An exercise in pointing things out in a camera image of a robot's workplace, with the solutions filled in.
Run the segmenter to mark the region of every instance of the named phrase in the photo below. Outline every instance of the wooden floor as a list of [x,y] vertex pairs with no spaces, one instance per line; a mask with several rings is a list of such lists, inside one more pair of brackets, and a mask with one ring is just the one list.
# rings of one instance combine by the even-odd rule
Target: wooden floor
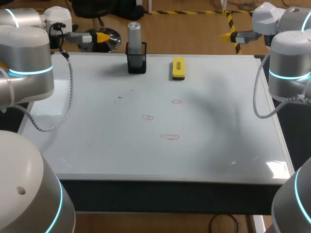
[[[277,7],[284,7],[281,0],[268,0]],[[284,0],[288,5],[311,7],[310,0]],[[219,10],[218,0],[153,0],[153,10]],[[65,0],[15,0],[7,8],[48,8],[66,7]],[[228,5],[228,10],[237,6]],[[78,32],[92,28],[92,20],[77,18],[72,13],[73,23],[79,25]],[[127,42],[127,24],[129,20],[108,15],[102,17],[105,26],[118,31],[122,36],[122,45],[116,52],[125,52]],[[219,36],[230,32],[227,18],[222,15],[148,15],[138,20],[142,26],[142,37],[147,42],[148,53],[172,54],[235,54],[233,44],[225,43]],[[233,22],[237,31],[252,29],[249,14],[234,14]],[[67,51],[79,51],[76,45],[69,43]],[[249,45],[241,45],[242,54],[265,54],[267,49],[263,38]],[[207,233],[212,215],[195,214],[77,214],[76,233]],[[247,216],[236,216],[239,233],[251,232]],[[266,226],[271,218],[265,217]],[[234,233],[235,226],[227,216],[215,219],[213,233]]]

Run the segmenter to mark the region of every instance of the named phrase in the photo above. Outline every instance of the white table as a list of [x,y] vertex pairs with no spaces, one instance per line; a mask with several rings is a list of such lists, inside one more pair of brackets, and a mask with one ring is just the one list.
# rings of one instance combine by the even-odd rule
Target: white table
[[[144,75],[129,75],[121,54],[70,59],[67,121],[42,133],[24,118],[20,129],[60,179],[282,184],[293,174],[277,116],[253,113],[259,59],[186,56],[184,81],[171,80],[173,55],[149,55]],[[52,64],[54,94],[31,110],[42,127],[62,118],[69,99],[68,65],[60,54]],[[263,73],[257,98],[260,113],[273,109]]]

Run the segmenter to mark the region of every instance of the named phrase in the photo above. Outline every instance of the red marker drawing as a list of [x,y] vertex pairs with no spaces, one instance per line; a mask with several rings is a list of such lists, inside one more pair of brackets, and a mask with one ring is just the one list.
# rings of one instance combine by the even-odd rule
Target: red marker drawing
[[144,120],[153,120],[154,117],[151,115],[142,115],[142,118],[144,118]]
[[166,140],[176,140],[179,139],[178,135],[175,134],[160,134],[160,137],[166,139]]
[[173,103],[173,104],[181,104],[182,101],[181,101],[181,100],[172,100],[172,103]]

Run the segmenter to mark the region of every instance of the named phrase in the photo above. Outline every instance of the yellow eraser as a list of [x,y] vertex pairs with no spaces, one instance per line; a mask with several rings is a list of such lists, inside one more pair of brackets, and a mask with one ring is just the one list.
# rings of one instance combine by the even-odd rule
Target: yellow eraser
[[184,57],[173,58],[173,79],[174,80],[185,79],[185,58]]

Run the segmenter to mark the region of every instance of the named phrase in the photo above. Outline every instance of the blue led ring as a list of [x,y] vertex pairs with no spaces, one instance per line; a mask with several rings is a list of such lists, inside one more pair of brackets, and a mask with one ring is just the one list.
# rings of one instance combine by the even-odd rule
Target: blue led ring
[[302,75],[302,76],[297,76],[297,77],[286,77],[286,76],[280,76],[280,75],[277,75],[277,74],[274,74],[271,70],[269,70],[269,73],[271,75],[273,75],[274,77],[277,77],[279,79],[287,79],[287,80],[297,80],[297,79],[303,79],[303,78],[306,78],[308,77],[311,72],[309,72],[308,74],[305,74],[305,75]]
[[56,213],[56,216],[55,216],[55,218],[54,218],[52,224],[50,225],[50,227],[47,229],[47,231],[46,231],[45,233],[49,233],[49,232],[51,231],[52,227],[54,226],[54,224],[55,224],[55,222],[56,222],[56,220],[57,220],[57,218],[58,218],[58,216],[59,216],[60,210],[61,210],[61,208],[62,208],[62,203],[63,203],[63,189],[62,189],[62,185],[61,185],[61,183],[60,183],[60,181],[59,181],[58,178],[57,178],[57,180],[58,180],[59,187],[60,187],[60,202],[59,202],[59,207],[58,207],[58,211],[57,211],[57,213]]
[[296,199],[297,199],[298,205],[299,205],[299,207],[300,207],[300,209],[301,209],[303,215],[306,217],[306,219],[308,220],[308,222],[311,224],[311,218],[310,218],[309,215],[307,214],[305,208],[303,208],[303,205],[302,205],[301,200],[300,200],[299,195],[298,195],[297,180],[298,180],[299,171],[300,171],[300,169],[299,169],[298,172],[296,173],[296,177],[295,177],[295,194],[296,194]]
[[50,71],[53,67],[44,69],[44,70],[39,70],[39,71],[32,71],[32,72],[21,72],[21,71],[15,71],[10,69],[10,71],[14,74],[20,74],[20,75],[31,75],[31,74],[42,74],[42,73],[46,73],[48,71]]

